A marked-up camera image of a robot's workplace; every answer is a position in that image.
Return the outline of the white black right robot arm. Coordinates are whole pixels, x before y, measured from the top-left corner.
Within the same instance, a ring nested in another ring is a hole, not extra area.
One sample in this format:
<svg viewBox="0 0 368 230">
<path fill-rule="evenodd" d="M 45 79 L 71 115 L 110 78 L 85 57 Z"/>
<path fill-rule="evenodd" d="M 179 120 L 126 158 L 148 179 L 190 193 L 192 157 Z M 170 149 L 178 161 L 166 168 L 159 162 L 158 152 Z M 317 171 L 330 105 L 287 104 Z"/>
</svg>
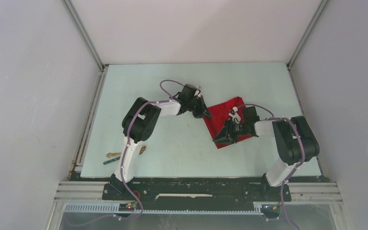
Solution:
<svg viewBox="0 0 368 230">
<path fill-rule="evenodd" d="M 262 176 L 260 196 L 265 200 L 274 199 L 278 187 L 284 186 L 304 163 L 320 153 L 319 143 L 310 128 L 306 117 L 270 117 L 260 119 L 256 104 L 243 104 L 232 108 L 223 128 L 216 134 L 216 144 L 234 144 L 241 137 L 273 137 L 276 142 L 278 158 L 272 168 Z"/>
</svg>

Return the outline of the red cloth napkin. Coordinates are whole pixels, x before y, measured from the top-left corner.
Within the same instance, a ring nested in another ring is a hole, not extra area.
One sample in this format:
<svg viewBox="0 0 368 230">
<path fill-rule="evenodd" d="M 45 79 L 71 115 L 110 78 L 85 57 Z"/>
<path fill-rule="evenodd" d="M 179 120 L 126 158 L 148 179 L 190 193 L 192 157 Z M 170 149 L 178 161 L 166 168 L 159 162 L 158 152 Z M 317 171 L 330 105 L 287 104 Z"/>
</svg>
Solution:
<svg viewBox="0 0 368 230">
<path fill-rule="evenodd" d="M 204 118 L 204 122 L 207 126 L 208 131 L 210 132 L 210 135 L 212 138 L 215 138 L 216 135 L 222 130 L 224 123 L 227 119 L 232 119 L 232 117 L 229 115 L 230 110 L 233 107 L 243 105 L 244 101 L 241 97 L 237 96 L 234 97 L 226 102 L 211 106 L 208 108 L 210 113 L 212 114 L 212 118 Z M 242 114 L 242 111 L 245 107 L 238 109 L 236 112 L 241 121 L 244 121 L 244 116 Z M 244 141 L 246 139 L 252 138 L 252 135 L 246 135 L 246 136 L 240 136 L 238 137 L 238 141 Z M 231 144 L 216 144 L 215 146 L 217 149 L 224 148 L 226 146 L 229 146 Z"/>
</svg>

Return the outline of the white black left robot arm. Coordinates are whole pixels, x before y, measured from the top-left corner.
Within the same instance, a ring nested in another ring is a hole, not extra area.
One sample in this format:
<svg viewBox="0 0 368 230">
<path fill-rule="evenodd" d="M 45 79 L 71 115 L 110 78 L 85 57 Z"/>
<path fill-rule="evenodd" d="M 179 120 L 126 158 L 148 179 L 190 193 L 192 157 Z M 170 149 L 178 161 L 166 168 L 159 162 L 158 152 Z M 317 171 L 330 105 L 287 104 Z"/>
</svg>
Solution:
<svg viewBox="0 0 368 230">
<path fill-rule="evenodd" d="M 140 148 L 153 134 L 159 118 L 186 112 L 191 112 L 196 119 L 212 118 L 201 91 L 191 84 L 182 87 L 174 95 L 161 87 L 168 95 L 165 100 L 149 101 L 139 97 L 125 115 L 122 121 L 124 149 L 113 173 L 119 181 L 114 187 L 114 194 L 120 199 L 128 199 L 132 195 L 132 186 L 128 182 L 135 178 Z"/>
</svg>

